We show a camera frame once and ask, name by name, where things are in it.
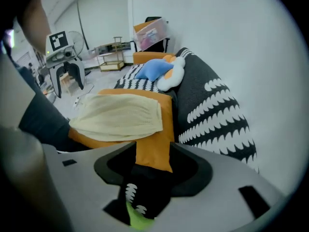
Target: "orange cushion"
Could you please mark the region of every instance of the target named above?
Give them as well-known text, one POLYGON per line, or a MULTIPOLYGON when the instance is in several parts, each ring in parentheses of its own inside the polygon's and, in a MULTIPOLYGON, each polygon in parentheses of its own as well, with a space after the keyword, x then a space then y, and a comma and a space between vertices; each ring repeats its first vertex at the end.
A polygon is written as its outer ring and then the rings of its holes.
MULTIPOLYGON (((161 105, 163 130, 136 141, 136 164, 172 173, 169 164, 169 143, 174 142, 172 99, 168 95, 137 89, 104 89, 99 94, 135 94, 157 100, 161 105)), ((74 129, 69 137, 90 148, 107 147, 122 142, 102 142, 88 138, 74 129)))

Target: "sofa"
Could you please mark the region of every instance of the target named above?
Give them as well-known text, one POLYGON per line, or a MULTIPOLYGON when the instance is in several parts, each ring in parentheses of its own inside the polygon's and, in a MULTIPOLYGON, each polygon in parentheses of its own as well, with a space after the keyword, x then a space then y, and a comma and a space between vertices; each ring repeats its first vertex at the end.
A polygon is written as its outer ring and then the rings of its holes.
POLYGON ((145 62, 165 55, 134 53, 134 65, 117 81, 115 88, 170 95, 176 142, 238 159, 259 172, 254 140, 239 103, 216 72, 191 50, 182 48, 176 54, 185 58, 184 77, 178 87, 163 92, 156 82, 135 79, 145 62))

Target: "black and white fabric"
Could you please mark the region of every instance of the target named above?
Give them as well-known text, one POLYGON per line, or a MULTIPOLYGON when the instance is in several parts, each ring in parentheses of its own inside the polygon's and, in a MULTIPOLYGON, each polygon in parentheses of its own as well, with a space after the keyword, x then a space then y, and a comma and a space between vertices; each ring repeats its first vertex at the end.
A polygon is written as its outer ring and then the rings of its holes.
POLYGON ((186 61, 177 92, 179 142, 236 158, 258 172, 248 122, 230 89, 189 49, 177 56, 186 61))
POLYGON ((158 93, 159 89, 155 82, 148 79, 135 79, 136 74, 143 66, 143 64, 133 65, 128 73, 117 81, 115 88, 141 89, 158 93))

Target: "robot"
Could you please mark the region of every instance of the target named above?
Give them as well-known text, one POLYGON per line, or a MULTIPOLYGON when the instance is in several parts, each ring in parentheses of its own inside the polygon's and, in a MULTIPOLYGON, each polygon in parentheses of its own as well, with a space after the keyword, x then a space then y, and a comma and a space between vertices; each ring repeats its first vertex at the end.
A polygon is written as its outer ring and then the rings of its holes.
POLYGON ((55 94, 61 98, 59 76, 68 73, 78 86, 84 88, 84 65, 74 51, 74 43, 66 31, 49 34, 46 38, 46 67, 49 70, 55 94))

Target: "blue pillow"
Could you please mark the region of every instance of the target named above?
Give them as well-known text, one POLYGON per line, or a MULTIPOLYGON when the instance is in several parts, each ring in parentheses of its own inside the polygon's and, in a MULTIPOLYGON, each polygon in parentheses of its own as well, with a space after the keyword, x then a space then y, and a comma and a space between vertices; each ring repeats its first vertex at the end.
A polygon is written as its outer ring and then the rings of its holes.
POLYGON ((156 80, 158 77, 164 75, 174 65, 167 63, 165 59, 152 59, 149 60, 135 76, 135 79, 149 79, 150 81, 156 80))

